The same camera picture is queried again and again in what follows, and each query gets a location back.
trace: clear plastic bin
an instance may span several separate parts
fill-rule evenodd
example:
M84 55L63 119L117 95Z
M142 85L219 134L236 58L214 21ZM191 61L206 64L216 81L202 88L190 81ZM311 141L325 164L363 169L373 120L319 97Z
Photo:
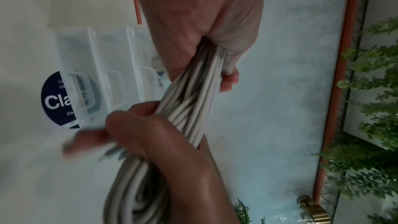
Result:
M151 55L137 48L144 43L136 34L145 31L149 34L146 27L128 25L49 32L55 62L81 128L104 126L110 112L161 97ZM150 36L145 43L150 47Z

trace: artificial plant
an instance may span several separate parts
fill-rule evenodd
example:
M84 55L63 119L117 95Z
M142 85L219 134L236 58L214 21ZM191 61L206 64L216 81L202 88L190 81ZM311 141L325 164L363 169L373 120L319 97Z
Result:
M398 16L389 18L371 25L363 33L378 35L391 34L398 30ZM347 49L342 57L357 58L351 63L350 69L356 72L369 73L384 69L384 77L371 79L354 77L352 80L341 80L337 85L340 88L354 90L370 90L386 88L375 98L379 102L362 104L351 102L361 108L361 112L370 116L373 123L361 123L359 130L370 139L379 140L381 144L394 150L398 148L398 40L392 46L373 46L370 49Z
M317 155L328 176L343 196L353 198L361 194L374 194L379 198L398 193L398 151L386 150L366 141L352 138L348 143L332 144ZM351 175L345 172L352 170Z
M398 207L393 208L390 212L390 218L384 218L377 214L368 215L368 219L372 224L397 224L398 223Z
M233 204L233 208L235 209L235 213L238 216L238 219L241 224L249 224L252 222L249 217L249 208L243 204L243 202L238 199L238 202ZM265 217L261 219L261 224L265 224Z

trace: gray cord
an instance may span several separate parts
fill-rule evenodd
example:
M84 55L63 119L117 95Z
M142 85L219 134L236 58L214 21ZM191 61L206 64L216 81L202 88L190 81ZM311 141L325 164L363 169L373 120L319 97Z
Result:
M162 114L198 147L221 83L226 50L203 40L187 69L170 85L156 113ZM112 155L120 150L107 151ZM167 186L147 160L128 154L109 191L104 224L160 224L167 216Z

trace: cable bundle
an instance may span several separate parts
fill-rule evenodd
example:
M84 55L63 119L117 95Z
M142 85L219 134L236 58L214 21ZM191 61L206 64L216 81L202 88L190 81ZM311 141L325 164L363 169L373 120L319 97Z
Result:
M202 40L195 57L164 94L156 113L197 148L221 83L226 50ZM163 223L167 185L149 161L127 154L104 206L104 224Z

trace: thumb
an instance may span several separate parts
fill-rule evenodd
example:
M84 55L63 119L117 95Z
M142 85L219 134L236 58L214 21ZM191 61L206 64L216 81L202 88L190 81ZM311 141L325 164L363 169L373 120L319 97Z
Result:
M169 185L192 180L208 163L204 154L161 115L137 117L128 112L111 113L106 121L110 136L133 154L152 161Z

